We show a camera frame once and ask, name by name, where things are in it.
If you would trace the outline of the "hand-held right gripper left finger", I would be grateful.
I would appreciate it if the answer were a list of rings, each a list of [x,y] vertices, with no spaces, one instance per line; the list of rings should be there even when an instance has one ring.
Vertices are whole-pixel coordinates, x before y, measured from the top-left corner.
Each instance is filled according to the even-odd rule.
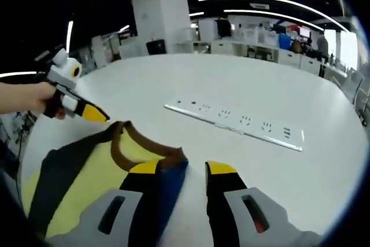
[[[160,237],[157,163],[133,167],[118,190],[90,204],[71,231],[49,238],[51,246],[156,246]]]

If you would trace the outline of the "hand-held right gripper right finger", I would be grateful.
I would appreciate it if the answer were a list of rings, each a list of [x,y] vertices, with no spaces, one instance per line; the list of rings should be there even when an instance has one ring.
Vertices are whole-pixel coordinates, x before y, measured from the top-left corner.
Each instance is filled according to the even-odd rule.
[[[247,187],[235,168],[207,161],[205,172],[214,246],[319,246],[320,235],[296,228],[281,205]]]

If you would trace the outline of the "person's left hand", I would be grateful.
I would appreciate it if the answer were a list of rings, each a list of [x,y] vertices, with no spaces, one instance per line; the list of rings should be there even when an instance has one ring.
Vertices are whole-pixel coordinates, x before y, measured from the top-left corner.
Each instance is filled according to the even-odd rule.
[[[47,82],[31,84],[29,110],[39,113],[46,111],[47,102],[52,99],[56,88]]]

